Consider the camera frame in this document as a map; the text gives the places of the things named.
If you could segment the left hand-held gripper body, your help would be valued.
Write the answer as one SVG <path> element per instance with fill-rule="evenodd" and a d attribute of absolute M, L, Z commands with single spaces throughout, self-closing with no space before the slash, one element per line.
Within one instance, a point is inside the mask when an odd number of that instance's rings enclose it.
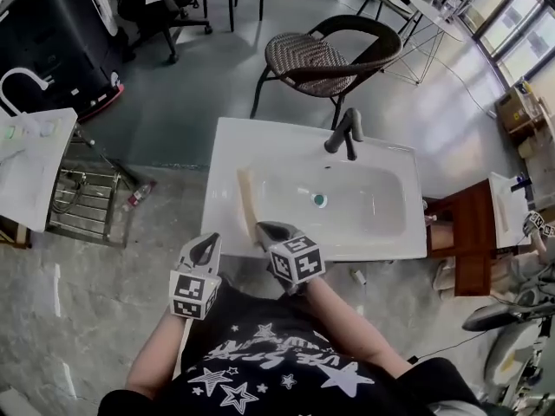
<path fill-rule="evenodd" d="M 222 282 L 219 273 L 172 270 L 169 280 L 169 309 L 173 315 L 204 320 L 215 303 Z"/>

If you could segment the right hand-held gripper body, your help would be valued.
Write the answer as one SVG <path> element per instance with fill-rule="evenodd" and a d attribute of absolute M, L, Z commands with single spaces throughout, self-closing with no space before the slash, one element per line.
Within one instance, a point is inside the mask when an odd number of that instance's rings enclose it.
<path fill-rule="evenodd" d="M 291 285 L 306 283 L 325 273 L 320 247 L 306 235 L 271 245 L 269 255 L 272 273 Z"/>

